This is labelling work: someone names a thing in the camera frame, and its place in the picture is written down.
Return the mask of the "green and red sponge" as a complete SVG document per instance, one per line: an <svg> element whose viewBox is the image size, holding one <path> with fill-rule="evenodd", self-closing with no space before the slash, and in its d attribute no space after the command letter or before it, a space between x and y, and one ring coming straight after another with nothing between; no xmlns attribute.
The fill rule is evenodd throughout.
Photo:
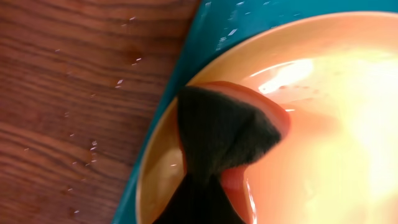
<svg viewBox="0 0 398 224"><path fill-rule="evenodd" d="M200 184L211 175L219 180L226 169L258 161L282 139L259 108L195 86L178 94L177 119L186 174Z"/></svg>

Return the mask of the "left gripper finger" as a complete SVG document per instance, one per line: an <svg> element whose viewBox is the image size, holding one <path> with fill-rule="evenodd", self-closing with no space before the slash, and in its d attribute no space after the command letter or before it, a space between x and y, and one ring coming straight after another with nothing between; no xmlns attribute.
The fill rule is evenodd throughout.
<svg viewBox="0 0 398 224"><path fill-rule="evenodd" d="M153 224L245 224L233 208L217 176L196 182L186 174Z"/></svg>

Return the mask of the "green rimmed plate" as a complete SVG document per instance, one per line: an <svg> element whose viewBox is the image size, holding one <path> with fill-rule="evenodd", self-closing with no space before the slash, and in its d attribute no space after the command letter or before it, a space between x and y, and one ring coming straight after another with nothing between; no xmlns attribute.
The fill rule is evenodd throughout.
<svg viewBox="0 0 398 224"><path fill-rule="evenodd" d="M282 135L258 161L219 176L245 223L397 222L397 14L342 12L273 28L186 86L259 108ZM158 218L187 173L180 91L146 146L138 223Z"/></svg>

